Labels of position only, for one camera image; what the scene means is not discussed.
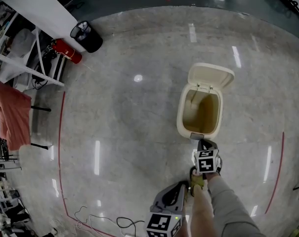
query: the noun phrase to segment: shelving rack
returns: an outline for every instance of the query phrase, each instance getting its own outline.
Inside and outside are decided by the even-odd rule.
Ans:
[[[2,45],[5,44],[5,41],[7,40],[8,36],[6,35],[8,29],[12,26],[14,20],[17,18],[19,14],[16,12],[13,17],[11,18],[10,22],[6,24],[5,26],[5,29],[3,31],[3,34],[2,36],[0,37],[0,50],[1,50],[1,47]],[[35,76],[38,76],[44,80],[47,80],[47,84],[56,84],[58,86],[64,86],[64,83],[62,83],[60,81],[60,76],[61,76],[61,72],[62,72],[62,69],[64,67],[64,64],[65,64],[65,61],[66,61],[66,58],[64,56],[61,56],[60,54],[57,55],[57,57],[55,59],[53,59],[51,61],[52,63],[52,66],[51,66],[51,69],[50,69],[50,72],[48,75],[45,74],[45,70],[44,70],[44,67],[43,67],[43,62],[42,62],[42,54],[41,54],[41,50],[40,50],[40,43],[39,43],[39,32],[41,30],[36,26],[35,29],[32,31],[32,34],[35,35],[35,40],[34,42],[32,43],[32,47],[31,47],[31,50],[24,55],[23,58],[21,58],[19,61],[16,61],[16,60],[13,60],[9,57],[6,57],[5,55],[1,54],[0,53],[0,60],[5,62],[5,63],[8,63],[12,66],[15,66],[21,73],[21,75],[19,76],[12,76],[12,77],[2,77],[1,75],[5,75],[5,68],[0,68],[0,81],[2,81],[3,83],[13,79],[15,77],[15,80],[17,81],[17,84],[18,84],[18,87],[17,89],[21,90],[21,91],[24,91],[24,90],[27,90],[27,89],[31,89],[33,88],[32,86],[32,75],[35,75]],[[40,68],[41,68],[41,73],[39,71],[36,71],[34,68],[30,68],[30,67],[27,67],[27,63],[28,63],[28,60],[30,58],[30,55],[31,55],[31,52],[33,50],[33,48],[35,48],[35,44],[37,46],[37,50],[38,50],[38,54],[39,54],[39,59],[40,59]],[[29,75],[28,75],[28,82],[26,83],[27,85],[24,86],[24,87],[21,87],[21,85],[18,83],[19,81],[19,77],[20,76],[23,76],[23,73],[24,72],[27,72]]]

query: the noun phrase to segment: black cable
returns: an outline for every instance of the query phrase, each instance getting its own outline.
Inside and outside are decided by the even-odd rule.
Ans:
[[[86,209],[88,209],[88,207],[81,206],[81,207],[80,207],[80,210],[75,212],[75,218],[76,218],[79,222],[81,222],[81,220],[79,220],[79,219],[77,218],[76,213],[79,213],[83,207],[86,208]]]
[[[35,84],[39,84],[39,85],[41,86],[41,87],[39,87],[39,88],[36,88],[36,87],[34,86],[34,84],[33,84],[33,80],[34,80],[34,78],[32,78],[32,86],[33,86],[33,88],[36,89],[36,90],[40,90],[41,88],[43,88],[43,87],[48,83],[48,81],[46,81],[44,84],[41,84],[40,82],[36,83],[37,81],[35,81]]]
[[[81,209],[82,209],[82,208],[87,209],[86,206],[81,206],[81,207],[80,207],[80,210],[75,212],[75,218],[76,218],[76,220],[78,220],[78,221],[81,222],[81,223],[82,223],[82,221],[79,220],[79,219],[77,218],[76,214],[79,213],[79,212],[81,212]],[[110,220],[112,223],[114,223],[113,220],[111,220],[110,218],[107,218],[107,217],[95,216],[95,215],[93,215],[93,214],[90,214],[90,216],[92,216],[92,217],[96,217],[96,218],[101,218],[101,219],[108,219],[108,220]],[[119,224],[119,219],[127,219],[127,220],[131,221],[131,223],[130,223],[128,226],[121,226],[121,225]],[[135,237],[136,237],[136,224],[139,223],[139,222],[144,222],[144,223],[145,223],[145,221],[143,221],[143,220],[137,220],[137,221],[134,222],[134,221],[132,221],[131,219],[126,218],[126,217],[118,217],[118,218],[116,219],[116,224],[117,224],[118,227],[121,228],[121,229],[129,228],[131,225],[134,225],[134,228],[135,228],[134,236],[135,236]]]
[[[127,226],[127,227],[122,227],[122,226],[120,226],[120,224],[119,224],[119,219],[128,219],[129,221],[131,221],[131,223]],[[129,219],[129,218],[126,218],[126,217],[118,217],[117,219],[116,219],[116,224],[119,226],[119,228],[129,228],[131,225],[134,225],[134,228],[135,228],[135,232],[134,232],[134,236],[136,237],[136,223],[138,223],[138,222],[144,222],[145,223],[145,221],[143,221],[143,220],[137,220],[137,221],[132,221],[131,219]]]

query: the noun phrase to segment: clutter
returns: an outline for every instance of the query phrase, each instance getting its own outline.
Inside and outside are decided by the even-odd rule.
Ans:
[[[22,29],[13,39],[11,52],[15,56],[23,57],[31,50],[35,38],[35,35],[30,30]]]
[[[65,43],[62,39],[54,39],[51,42],[51,46],[57,53],[63,54],[67,59],[71,60],[75,64],[79,63],[82,59],[82,55]]]
[[[88,21],[78,23],[71,31],[70,37],[74,38],[89,53],[95,52],[103,44],[103,39]]]
[[[7,22],[8,18],[12,15],[14,10],[9,8],[9,6],[5,4],[0,4],[0,38],[3,36],[3,33],[9,24]]]
[[[45,49],[45,53],[42,57],[43,67],[46,75],[49,75],[50,69],[51,69],[51,61],[57,57],[57,53],[54,49],[52,49],[51,45],[48,45]],[[41,69],[41,63],[40,61],[36,64],[35,68],[36,71],[40,72],[42,74]],[[45,81],[45,79],[40,78],[38,76],[32,75],[32,86],[34,89],[41,89],[43,88],[48,81],[46,81],[44,84],[41,84],[42,81]]]

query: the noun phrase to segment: pink cloth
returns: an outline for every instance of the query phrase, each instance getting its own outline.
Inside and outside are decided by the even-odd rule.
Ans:
[[[0,138],[10,151],[31,144],[30,109],[31,97],[0,82]]]

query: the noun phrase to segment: red fire extinguisher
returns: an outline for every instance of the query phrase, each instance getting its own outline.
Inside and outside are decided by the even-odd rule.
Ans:
[[[67,59],[77,64],[81,61],[82,55],[75,51],[71,46],[65,43],[62,39],[54,39],[51,42],[52,49],[63,54]]]

